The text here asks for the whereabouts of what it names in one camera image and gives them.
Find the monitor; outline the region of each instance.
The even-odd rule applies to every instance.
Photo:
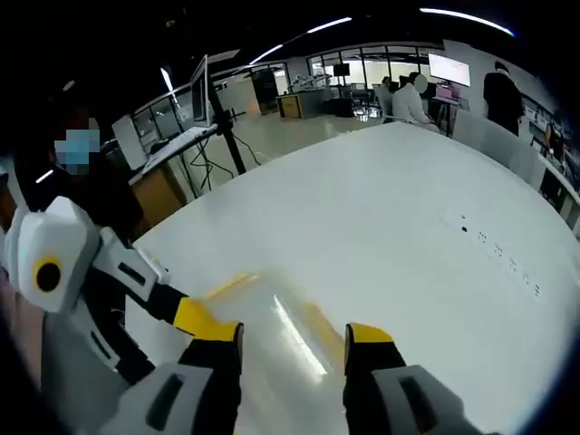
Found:
[[[471,86],[469,65],[466,63],[429,53],[429,67],[431,77]]]
[[[191,112],[194,125],[208,127],[211,123],[208,98],[208,56],[205,55],[191,76]]]
[[[349,63],[339,63],[333,67],[333,76],[351,75],[351,65]]]

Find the yellow circle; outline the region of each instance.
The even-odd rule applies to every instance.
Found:
[[[57,257],[55,257],[55,256],[43,256],[34,265],[34,268],[33,268],[33,281],[34,281],[34,286],[40,292],[50,293],[53,290],[45,291],[42,288],[40,288],[40,286],[38,285],[38,272],[40,271],[40,268],[42,266],[44,266],[44,265],[56,265],[58,267],[58,270],[59,271],[62,271],[63,270],[63,265],[61,264],[60,260]]]

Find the window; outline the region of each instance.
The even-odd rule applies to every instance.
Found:
[[[275,87],[278,89],[278,95],[284,95],[284,92],[288,91],[285,65],[283,63],[275,63],[270,65],[270,69],[274,73]]]
[[[176,94],[175,109],[178,114],[179,123],[183,130],[188,130],[194,125],[193,107],[191,106],[191,89],[185,88]]]
[[[389,59],[391,59],[391,74],[394,82],[401,83],[401,76],[409,77],[409,74],[419,71],[419,59],[415,47],[389,46]]]
[[[364,71],[363,60],[361,59],[361,50],[344,50],[341,52],[343,63],[348,63],[350,75],[344,77],[345,84],[356,85],[357,88],[364,89]]]
[[[320,56],[311,57],[308,59],[310,63],[310,73],[313,76],[324,74],[323,59]]]
[[[135,130],[139,134],[140,142],[143,147],[156,143],[160,137],[157,127],[153,121],[153,114],[149,109],[141,111],[133,116]]]
[[[420,73],[427,77],[427,81],[431,83],[443,82],[442,79],[437,79],[431,77],[431,69],[429,67],[429,53],[438,54],[439,56],[444,56],[445,53],[442,50],[436,50],[434,48],[419,48],[419,63],[420,63]]]
[[[366,86],[372,89],[374,84],[381,84],[384,77],[391,77],[387,50],[382,47],[363,47]]]
[[[334,66],[341,62],[340,58],[338,57],[338,53],[325,54],[323,56],[323,60],[324,60],[324,72],[333,76],[328,81],[329,84],[331,86],[339,84],[338,77],[334,77]]]
[[[175,99],[175,97],[164,98],[151,106],[151,110],[155,115],[155,122],[163,139],[168,139],[181,133],[178,120],[173,114],[172,104],[175,104],[175,102],[172,103],[170,99]]]

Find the face mask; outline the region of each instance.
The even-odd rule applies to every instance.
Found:
[[[98,130],[67,130],[66,140],[56,140],[56,160],[71,175],[89,173],[89,154],[99,152]]]

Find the light fixture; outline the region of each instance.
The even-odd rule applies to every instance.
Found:
[[[63,86],[63,92],[67,92],[69,89],[71,89],[73,86],[75,85],[75,81],[74,80],[70,80],[69,82],[67,82],[64,86]]]
[[[278,50],[278,49],[280,49],[280,48],[282,48],[282,44],[281,44],[281,43],[280,43],[280,44],[278,44],[276,47],[274,47],[274,48],[271,48],[271,49],[270,49],[270,50],[268,50],[267,52],[265,52],[265,53],[263,53],[263,54],[260,54],[259,56],[257,56],[257,58],[256,58],[256,59],[254,59],[252,62],[250,62],[250,63],[248,64],[248,66],[251,66],[251,65],[253,65],[254,63],[256,63],[257,61],[259,61],[260,59],[262,59],[262,58],[264,58],[264,57],[268,56],[270,53],[273,53],[273,52],[275,52],[276,50]]]
[[[38,179],[36,179],[36,184],[40,183],[41,181],[43,181],[43,179],[45,179],[46,177],[50,177],[53,174],[53,170],[50,169],[48,172],[46,172],[44,175],[41,175]]]
[[[494,29],[501,30],[510,36],[516,36],[511,30],[507,29],[506,27],[502,27],[499,24],[492,23],[491,21],[484,20],[483,18],[479,18],[478,16],[473,16],[469,14],[463,14],[461,12],[453,12],[453,11],[446,11],[444,9],[432,9],[430,7],[420,7],[419,10],[426,14],[439,14],[439,15],[448,15],[448,16],[455,16],[457,18],[464,18],[466,20],[475,21],[476,23],[481,23],[485,25],[489,25]]]
[[[330,23],[326,23],[326,24],[323,24],[323,25],[319,25],[318,27],[315,27],[314,29],[310,29],[307,33],[308,34],[313,34],[314,32],[318,32],[319,30],[323,30],[326,27],[330,27],[331,25],[337,25],[337,24],[340,24],[340,23],[346,23],[347,21],[351,21],[351,20],[352,20],[352,18],[350,16],[347,16],[345,18],[341,18],[340,20],[334,20],[334,21],[331,21]]]
[[[169,89],[169,92],[173,92],[173,85],[171,84],[171,79],[169,78],[169,74],[163,68],[160,68],[160,69],[161,69],[161,75],[163,76],[163,80],[165,81],[165,84],[167,85],[167,89]]]

